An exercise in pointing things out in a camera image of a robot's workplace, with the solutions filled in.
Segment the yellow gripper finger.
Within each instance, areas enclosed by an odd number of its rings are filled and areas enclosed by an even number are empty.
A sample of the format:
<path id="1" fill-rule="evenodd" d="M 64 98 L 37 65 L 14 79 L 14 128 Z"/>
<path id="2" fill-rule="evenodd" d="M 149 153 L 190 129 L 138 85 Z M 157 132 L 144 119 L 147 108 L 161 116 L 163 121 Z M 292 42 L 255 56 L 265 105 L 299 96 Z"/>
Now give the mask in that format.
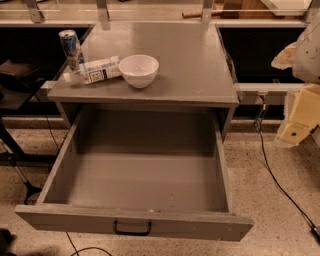
<path id="1" fill-rule="evenodd" d="M 320 86 L 305 84 L 285 97 L 284 120 L 276 135 L 280 147 L 298 146 L 320 124 Z"/>

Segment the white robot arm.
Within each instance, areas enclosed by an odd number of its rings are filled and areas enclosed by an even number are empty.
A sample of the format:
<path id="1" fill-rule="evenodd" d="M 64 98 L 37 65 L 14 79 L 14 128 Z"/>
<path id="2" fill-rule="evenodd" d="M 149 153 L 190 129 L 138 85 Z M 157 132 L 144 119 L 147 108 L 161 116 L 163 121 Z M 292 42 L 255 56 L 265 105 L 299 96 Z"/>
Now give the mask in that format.
<path id="1" fill-rule="evenodd" d="M 298 146 L 320 124 L 320 25 L 310 23 L 296 42 L 272 60 L 271 66 L 291 68 L 293 76 L 304 82 L 296 92 L 287 92 L 284 120 L 276 135 L 280 147 Z"/>

